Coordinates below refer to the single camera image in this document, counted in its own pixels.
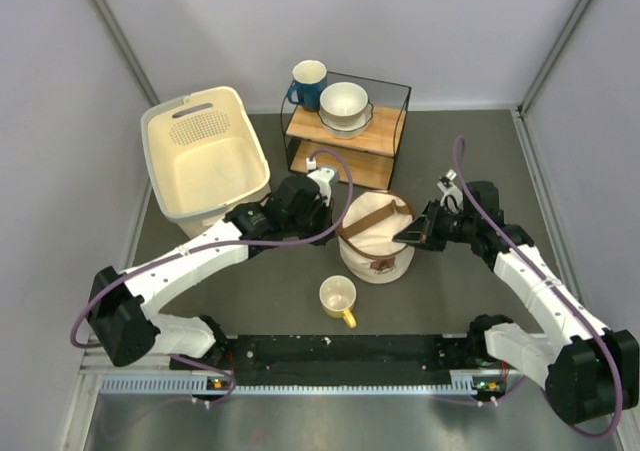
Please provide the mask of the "cream round laundry bag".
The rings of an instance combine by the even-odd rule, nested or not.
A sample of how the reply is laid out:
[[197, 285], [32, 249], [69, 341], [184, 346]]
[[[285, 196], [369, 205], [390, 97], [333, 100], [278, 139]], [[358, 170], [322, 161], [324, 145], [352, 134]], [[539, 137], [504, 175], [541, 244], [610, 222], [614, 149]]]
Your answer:
[[354, 199], [337, 230], [340, 257], [348, 270], [370, 284], [399, 280], [414, 249], [393, 238], [414, 218], [411, 206], [391, 191], [368, 191]]

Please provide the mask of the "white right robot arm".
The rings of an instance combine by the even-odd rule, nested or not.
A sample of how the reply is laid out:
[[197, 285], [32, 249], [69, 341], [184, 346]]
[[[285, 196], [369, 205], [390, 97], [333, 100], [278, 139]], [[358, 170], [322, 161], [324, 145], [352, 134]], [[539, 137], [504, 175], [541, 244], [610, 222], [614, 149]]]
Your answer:
[[476, 365], [504, 361], [544, 391], [551, 408], [576, 425], [639, 403], [639, 343], [590, 314], [550, 271], [533, 239], [508, 224], [499, 191], [473, 181], [457, 209], [431, 200], [394, 241], [427, 251], [467, 244], [525, 305], [544, 335], [537, 338], [503, 315], [469, 326], [466, 351]]

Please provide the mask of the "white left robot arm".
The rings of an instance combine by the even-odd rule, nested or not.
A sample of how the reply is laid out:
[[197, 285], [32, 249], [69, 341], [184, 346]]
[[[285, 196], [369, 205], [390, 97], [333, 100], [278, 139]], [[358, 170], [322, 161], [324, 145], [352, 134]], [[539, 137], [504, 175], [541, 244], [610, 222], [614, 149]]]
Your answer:
[[163, 308], [209, 276], [281, 243], [331, 238], [331, 168], [284, 179], [263, 200], [239, 204], [185, 245], [155, 262], [94, 278], [87, 321], [116, 367], [149, 353], [183, 355], [205, 367], [226, 358], [227, 337], [209, 316], [167, 315]]

